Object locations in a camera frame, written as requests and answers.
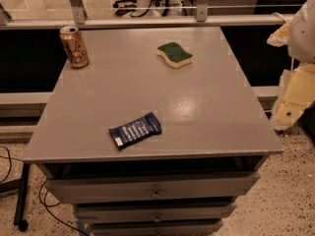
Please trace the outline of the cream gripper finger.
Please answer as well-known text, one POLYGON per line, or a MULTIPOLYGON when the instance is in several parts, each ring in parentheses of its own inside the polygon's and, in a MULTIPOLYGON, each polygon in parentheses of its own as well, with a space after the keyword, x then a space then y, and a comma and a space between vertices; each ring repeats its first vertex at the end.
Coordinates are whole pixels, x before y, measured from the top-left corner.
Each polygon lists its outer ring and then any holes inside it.
POLYGON ((279 29, 274 31, 267 39, 269 45, 281 47, 287 45, 291 22, 286 22, 279 29))
POLYGON ((293 71, 284 70, 272 109, 272 127, 278 131, 292 127, 314 102, 315 65, 302 63, 293 71))

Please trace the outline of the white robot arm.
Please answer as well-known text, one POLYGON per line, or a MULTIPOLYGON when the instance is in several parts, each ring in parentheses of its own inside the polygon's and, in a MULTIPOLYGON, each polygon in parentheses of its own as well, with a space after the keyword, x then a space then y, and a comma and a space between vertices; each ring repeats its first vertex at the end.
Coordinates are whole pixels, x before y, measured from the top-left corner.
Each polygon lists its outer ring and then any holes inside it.
POLYGON ((286 45, 288 55, 299 62, 297 68, 283 71, 272 109, 272 127, 286 130, 315 102, 315 0, 307 0, 290 22, 269 36, 267 43, 286 45))

